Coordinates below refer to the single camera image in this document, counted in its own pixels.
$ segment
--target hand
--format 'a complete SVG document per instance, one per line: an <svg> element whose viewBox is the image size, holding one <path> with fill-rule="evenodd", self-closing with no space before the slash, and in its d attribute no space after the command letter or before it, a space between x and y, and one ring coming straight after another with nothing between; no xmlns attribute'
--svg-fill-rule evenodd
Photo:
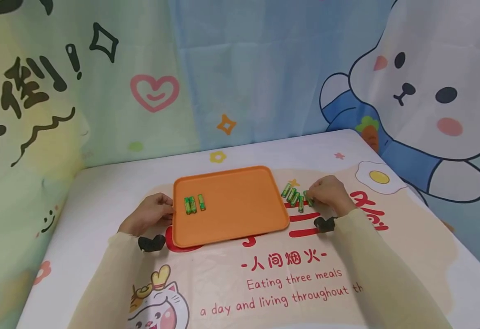
<svg viewBox="0 0 480 329"><path fill-rule="evenodd" d="M140 236L157 222L166 226L172 224L173 213L173 200L170 197L163 193L149 195L121 223L118 232Z"/></svg>
<svg viewBox="0 0 480 329"><path fill-rule="evenodd" d="M307 195L315 201L332 207L339 217L346 216L348 212L357 208L349 197L348 192L346 192L344 184L333 175L322 177L315 181L309 187Z"/></svg>

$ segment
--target smiley face illustration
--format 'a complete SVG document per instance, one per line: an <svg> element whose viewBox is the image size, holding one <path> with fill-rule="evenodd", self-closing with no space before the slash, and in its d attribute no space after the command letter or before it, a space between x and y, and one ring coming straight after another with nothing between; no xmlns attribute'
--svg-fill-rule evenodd
<svg viewBox="0 0 480 329"><path fill-rule="evenodd" d="M46 225L45 225L46 227L43 228L40 232L37 232L37 235L35 236L35 238L38 238L40 233L45 233L45 232L47 232L47 231L52 227L53 222L55 222L55 216L56 216L56 214L57 214L57 210L59 210L59 206L56 205L56 206L54 207L54 210L55 210L55 211L50 210L50 211L48 212L49 215L46 216L46 217L43 219L43 221L46 223Z"/></svg>

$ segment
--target bunny eye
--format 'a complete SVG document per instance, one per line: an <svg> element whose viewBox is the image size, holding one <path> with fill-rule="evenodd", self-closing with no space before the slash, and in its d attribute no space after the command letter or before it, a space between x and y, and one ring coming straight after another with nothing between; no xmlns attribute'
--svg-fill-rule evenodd
<svg viewBox="0 0 480 329"><path fill-rule="evenodd" d="M448 104L457 97L457 90L454 87L441 88L436 93L436 100L441 104Z"/></svg>
<svg viewBox="0 0 480 329"><path fill-rule="evenodd" d="M395 56L395 67L397 69L400 69L404 65L405 61L406 61L406 54L403 52L398 53Z"/></svg>

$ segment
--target curtain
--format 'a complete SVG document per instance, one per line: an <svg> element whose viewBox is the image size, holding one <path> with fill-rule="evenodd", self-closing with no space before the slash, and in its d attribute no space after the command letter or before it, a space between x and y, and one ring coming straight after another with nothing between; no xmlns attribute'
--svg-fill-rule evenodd
<svg viewBox="0 0 480 329"><path fill-rule="evenodd" d="M480 260L480 0L0 0L0 328L79 170L346 128Z"/></svg>

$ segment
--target green battery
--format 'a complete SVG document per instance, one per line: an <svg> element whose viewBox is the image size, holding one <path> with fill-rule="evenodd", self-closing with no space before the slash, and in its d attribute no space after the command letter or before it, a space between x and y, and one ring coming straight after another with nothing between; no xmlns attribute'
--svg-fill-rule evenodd
<svg viewBox="0 0 480 329"><path fill-rule="evenodd" d="M282 197L287 197L287 195L289 194L289 191L291 191L291 184L287 184L284 188L284 191L282 191Z"/></svg>
<svg viewBox="0 0 480 329"><path fill-rule="evenodd" d="M190 199L189 198L185 198L185 212L187 212L187 215L190 215L191 214L191 210L190 210Z"/></svg>
<svg viewBox="0 0 480 329"><path fill-rule="evenodd" d="M200 203L200 210L204 211L205 210L204 196L201 194L198 194L198 201Z"/></svg>
<svg viewBox="0 0 480 329"><path fill-rule="evenodd" d="M296 206L296 201L298 201L300 197L300 192L298 191L295 191L295 193L293 194L293 197L291 198L291 207L295 207Z"/></svg>
<svg viewBox="0 0 480 329"><path fill-rule="evenodd" d="M196 214L196 200L194 200L194 197L190 197L190 212L193 214Z"/></svg>
<svg viewBox="0 0 480 329"><path fill-rule="evenodd" d="M304 198L306 199L309 207L313 207L313 199L307 196L307 191L304 191Z"/></svg>
<svg viewBox="0 0 480 329"><path fill-rule="evenodd" d="M304 212L304 197L301 195L298 197L298 212Z"/></svg>
<svg viewBox="0 0 480 329"><path fill-rule="evenodd" d="M292 188L291 192L289 192L289 195L287 196L287 201L288 202L291 202L291 199L293 198L293 196L295 195L296 193L296 188Z"/></svg>

